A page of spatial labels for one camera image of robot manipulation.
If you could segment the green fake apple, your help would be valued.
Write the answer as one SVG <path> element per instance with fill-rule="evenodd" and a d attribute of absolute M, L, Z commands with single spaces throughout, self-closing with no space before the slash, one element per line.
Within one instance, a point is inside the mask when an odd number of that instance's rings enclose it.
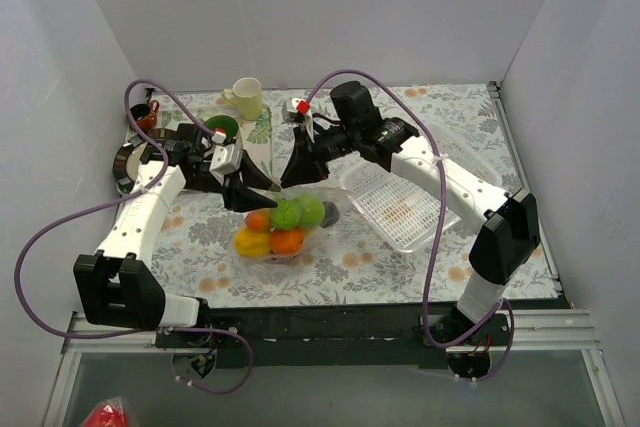
<path fill-rule="evenodd" d="M 300 208 L 299 227 L 303 229 L 314 228 L 322 223 L 325 217 L 323 202 L 314 196 L 300 196 L 296 199 Z"/>

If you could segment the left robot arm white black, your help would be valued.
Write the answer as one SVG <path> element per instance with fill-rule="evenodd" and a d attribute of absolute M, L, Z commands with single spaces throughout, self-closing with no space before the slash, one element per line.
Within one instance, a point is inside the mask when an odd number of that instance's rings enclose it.
<path fill-rule="evenodd" d="M 133 176 L 123 180 L 133 194 L 95 253 L 77 258 L 73 273 L 86 319 L 95 325 L 156 330 L 178 328 L 193 347 L 213 333 L 204 302 L 170 294 L 151 273 L 157 238 L 170 207 L 183 190 L 219 193 L 225 209 L 238 213 L 271 208 L 276 183 L 251 160 L 239 141 L 223 133 L 207 141 L 195 125 L 154 129 L 150 141 L 134 136 L 115 160 L 139 155 Z"/>

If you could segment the clear zip top bag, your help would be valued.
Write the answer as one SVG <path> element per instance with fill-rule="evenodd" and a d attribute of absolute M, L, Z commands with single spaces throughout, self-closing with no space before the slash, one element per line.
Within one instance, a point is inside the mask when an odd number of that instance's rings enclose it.
<path fill-rule="evenodd" d="M 272 193 L 273 207 L 244 215 L 230 252 L 244 263 L 291 262 L 325 242 L 351 207 L 352 196 L 335 187 L 292 187 Z"/>

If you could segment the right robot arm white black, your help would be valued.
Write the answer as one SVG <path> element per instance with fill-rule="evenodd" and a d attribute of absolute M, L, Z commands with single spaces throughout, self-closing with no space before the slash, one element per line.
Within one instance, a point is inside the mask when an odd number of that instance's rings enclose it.
<path fill-rule="evenodd" d="M 540 244 L 537 201 L 526 189 L 509 193 L 446 158 L 417 118 L 385 118 L 358 81 L 330 92 L 338 119 L 323 129 L 310 104 L 285 102 L 283 119 L 294 126 L 294 147 L 280 178 L 284 187 L 312 184 L 329 175 L 329 162 L 358 153 L 368 162 L 438 197 L 475 233 L 469 254 L 472 274 L 450 314 L 425 326 L 435 345 L 475 344 L 488 320 L 504 305 L 503 292 L 516 270 Z"/>

